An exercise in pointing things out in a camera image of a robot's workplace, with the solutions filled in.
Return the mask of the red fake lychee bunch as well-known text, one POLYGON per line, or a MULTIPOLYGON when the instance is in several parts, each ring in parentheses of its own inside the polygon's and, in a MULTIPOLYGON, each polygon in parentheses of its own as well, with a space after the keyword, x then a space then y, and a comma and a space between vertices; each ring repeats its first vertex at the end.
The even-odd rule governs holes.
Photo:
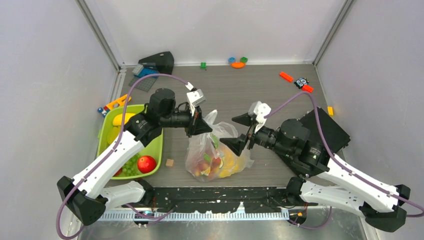
POLYGON ((191 169, 191 173, 199 181, 208 182, 218 177, 223 163, 219 157, 207 157, 196 163, 191 169))

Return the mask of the clear printed plastic bag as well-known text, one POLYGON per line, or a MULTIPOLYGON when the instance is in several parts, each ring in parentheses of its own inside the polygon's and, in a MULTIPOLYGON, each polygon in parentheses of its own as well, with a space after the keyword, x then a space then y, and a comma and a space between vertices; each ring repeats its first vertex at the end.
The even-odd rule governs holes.
MULTIPOLYGON (((235 138, 238 136, 238 131, 236 130, 234 125, 224 121, 215 123, 215 119, 217 116, 218 111, 215 109, 204 117, 204 120, 212 128, 212 132, 196 135, 189 139, 189 144, 185 157, 185 169, 191 175, 192 168, 202 159, 206 159, 208 157, 222 159, 224 157, 223 150, 225 148, 229 148, 220 142, 220 138, 235 138)), ((251 159, 251 153, 249 150, 244 149, 243 152, 244 151, 246 151, 246 153, 249 154, 250 157, 250 164, 246 168, 251 168, 254 163, 254 160, 251 159)))

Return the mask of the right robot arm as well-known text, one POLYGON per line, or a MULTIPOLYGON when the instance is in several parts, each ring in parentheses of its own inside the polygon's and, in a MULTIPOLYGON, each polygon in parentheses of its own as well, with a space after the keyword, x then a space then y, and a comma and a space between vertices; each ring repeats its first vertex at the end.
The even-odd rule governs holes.
POLYGON ((306 203, 336 207, 365 219, 372 227, 393 233, 406 223, 407 212, 401 206, 409 198, 410 188, 389 185, 366 176, 364 181, 355 176, 358 170, 348 170, 349 164, 337 154, 325 149, 320 142, 310 139, 311 131, 298 119, 285 120, 278 129, 257 123, 248 114, 233 120, 249 126, 247 134, 221 138, 234 154, 254 145, 275 152, 297 176, 291 177, 285 198, 291 205, 306 203))

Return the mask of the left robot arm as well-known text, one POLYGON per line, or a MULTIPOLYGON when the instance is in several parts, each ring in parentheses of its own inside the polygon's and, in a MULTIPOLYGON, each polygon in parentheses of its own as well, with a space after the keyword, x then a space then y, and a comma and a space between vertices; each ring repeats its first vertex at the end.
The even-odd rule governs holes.
POLYGON ((175 93, 160 88, 151 95, 146 111, 132 116, 123 131, 88 167, 74 177, 63 176, 57 187, 67 207, 84 226, 95 223, 105 211, 130 203, 148 207, 154 188, 145 180, 106 187, 108 181, 130 160, 159 137, 163 128, 183 128, 188 137, 210 133, 200 104, 206 100, 201 89, 186 94, 188 108, 176 109, 175 93))

